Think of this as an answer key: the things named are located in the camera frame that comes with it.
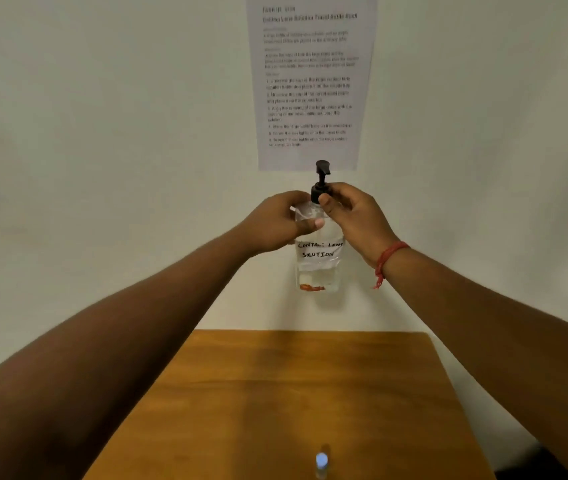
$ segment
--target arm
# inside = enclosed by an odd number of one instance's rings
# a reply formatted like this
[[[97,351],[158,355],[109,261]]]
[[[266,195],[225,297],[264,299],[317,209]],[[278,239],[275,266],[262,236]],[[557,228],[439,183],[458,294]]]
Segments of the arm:
[[[347,184],[320,196],[374,266],[398,238],[375,200]],[[404,249],[383,273],[473,377],[568,468],[568,323]]]
[[[0,479],[81,478],[241,265],[323,225],[291,217],[309,199],[266,199],[228,233],[0,364]]]

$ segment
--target hand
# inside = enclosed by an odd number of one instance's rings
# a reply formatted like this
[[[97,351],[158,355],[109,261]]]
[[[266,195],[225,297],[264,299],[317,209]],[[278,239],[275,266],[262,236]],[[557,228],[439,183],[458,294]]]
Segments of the hand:
[[[367,193],[349,184],[329,184],[333,197],[322,194],[320,205],[344,232],[344,238],[375,267],[382,252],[399,238],[388,225],[384,212]]]
[[[251,255],[275,251],[293,242],[296,237],[310,234],[324,225],[324,219],[295,220],[290,210],[311,196],[302,191],[291,190],[268,197],[236,227],[242,240],[249,246]]]

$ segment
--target paper sheet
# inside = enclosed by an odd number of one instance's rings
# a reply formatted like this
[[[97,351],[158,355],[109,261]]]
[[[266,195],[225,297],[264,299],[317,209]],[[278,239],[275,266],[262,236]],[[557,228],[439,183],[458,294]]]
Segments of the paper sheet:
[[[246,4],[259,169],[355,169],[377,0]]]

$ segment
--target pump nozzle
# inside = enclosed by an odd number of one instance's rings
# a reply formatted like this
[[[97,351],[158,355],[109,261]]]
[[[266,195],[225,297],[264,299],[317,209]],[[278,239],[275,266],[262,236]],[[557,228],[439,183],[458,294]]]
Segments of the pump nozzle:
[[[317,174],[320,176],[320,181],[313,185],[311,188],[311,201],[313,203],[320,203],[319,196],[321,194],[331,194],[331,189],[326,185],[326,175],[331,174],[330,163],[326,160],[318,160],[315,162]]]

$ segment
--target left hand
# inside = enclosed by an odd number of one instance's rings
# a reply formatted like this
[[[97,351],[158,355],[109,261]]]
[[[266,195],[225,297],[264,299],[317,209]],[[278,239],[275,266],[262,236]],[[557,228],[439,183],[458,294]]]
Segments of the left hand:
[[[324,225],[324,219],[295,220],[290,210],[311,196],[299,190],[291,190],[268,197],[246,217],[236,229],[250,246],[253,255],[275,251],[292,242],[296,237],[310,234]]]

